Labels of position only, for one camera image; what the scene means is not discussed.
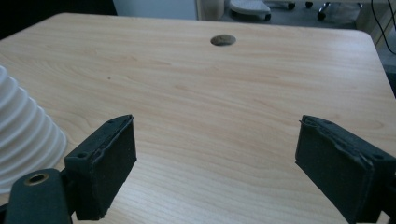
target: white cup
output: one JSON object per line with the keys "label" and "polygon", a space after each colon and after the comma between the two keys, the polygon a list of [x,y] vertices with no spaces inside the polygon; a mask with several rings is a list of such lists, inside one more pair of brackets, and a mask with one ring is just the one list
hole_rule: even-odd
{"label": "white cup", "polygon": [[28,173],[55,166],[64,133],[0,65],[0,194]]}

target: wood grain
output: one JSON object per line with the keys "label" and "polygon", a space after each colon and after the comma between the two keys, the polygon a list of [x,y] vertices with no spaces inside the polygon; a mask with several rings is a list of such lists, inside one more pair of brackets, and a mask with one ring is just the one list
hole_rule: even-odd
{"label": "wood grain", "polygon": [[[211,45],[221,34],[236,42]],[[346,223],[294,164],[303,114],[396,156],[395,99],[362,32],[61,14],[2,40],[0,64],[68,151],[134,115],[138,161],[98,223]]]}

